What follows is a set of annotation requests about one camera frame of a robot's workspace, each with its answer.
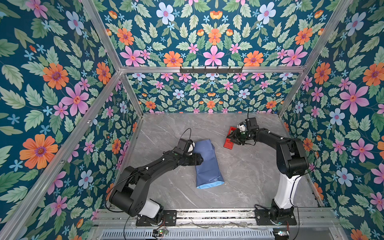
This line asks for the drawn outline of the light blue wrapping paper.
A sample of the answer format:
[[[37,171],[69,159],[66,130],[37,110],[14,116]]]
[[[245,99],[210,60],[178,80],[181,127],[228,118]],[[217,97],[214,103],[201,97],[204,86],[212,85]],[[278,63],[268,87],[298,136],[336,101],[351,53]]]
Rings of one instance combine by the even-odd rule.
[[[193,153],[200,154],[203,158],[203,162],[196,166],[197,189],[203,190],[223,185],[225,181],[211,140],[196,142]]]

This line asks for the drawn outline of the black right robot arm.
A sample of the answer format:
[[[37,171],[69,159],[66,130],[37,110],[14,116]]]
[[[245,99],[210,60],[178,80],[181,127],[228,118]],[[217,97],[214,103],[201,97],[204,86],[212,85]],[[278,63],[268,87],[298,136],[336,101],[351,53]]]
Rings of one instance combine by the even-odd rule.
[[[256,118],[247,118],[227,135],[232,143],[244,146],[263,143],[276,150],[276,165],[280,172],[279,187],[268,211],[270,221],[279,225],[294,222],[294,197],[298,183],[309,168],[304,144],[300,139],[287,138],[259,127]]]

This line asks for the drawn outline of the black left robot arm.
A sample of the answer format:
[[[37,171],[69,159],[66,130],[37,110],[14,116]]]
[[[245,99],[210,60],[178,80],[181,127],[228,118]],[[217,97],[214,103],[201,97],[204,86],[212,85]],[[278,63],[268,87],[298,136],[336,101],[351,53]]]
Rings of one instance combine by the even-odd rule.
[[[194,147],[192,140],[180,139],[176,147],[163,152],[157,160],[141,167],[125,168],[110,191],[108,201],[131,217],[161,218],[164,208],[148,198],[150,185],[179,166],[201,165],[204,159],[200,153],[194,152]]]

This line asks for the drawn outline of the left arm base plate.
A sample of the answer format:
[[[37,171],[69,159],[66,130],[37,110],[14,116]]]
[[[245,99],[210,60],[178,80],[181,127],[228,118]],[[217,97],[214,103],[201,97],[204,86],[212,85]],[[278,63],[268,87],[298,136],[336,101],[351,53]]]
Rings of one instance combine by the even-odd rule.
[[[162,210],[154,218],[139,215],[136,221],[136,227],[174,227],[177,221],[176,210]]]

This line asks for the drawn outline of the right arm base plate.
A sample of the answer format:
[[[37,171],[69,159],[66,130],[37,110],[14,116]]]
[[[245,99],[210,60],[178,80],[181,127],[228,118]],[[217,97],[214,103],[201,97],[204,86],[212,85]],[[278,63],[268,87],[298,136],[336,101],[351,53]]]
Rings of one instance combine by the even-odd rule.
[[[295,208],[290,209],[257,209],[254,210],[255,219],[259,226],[269,226],[269,225],[290,225],[296,226],[298,224],[297,219],[294,215]]]

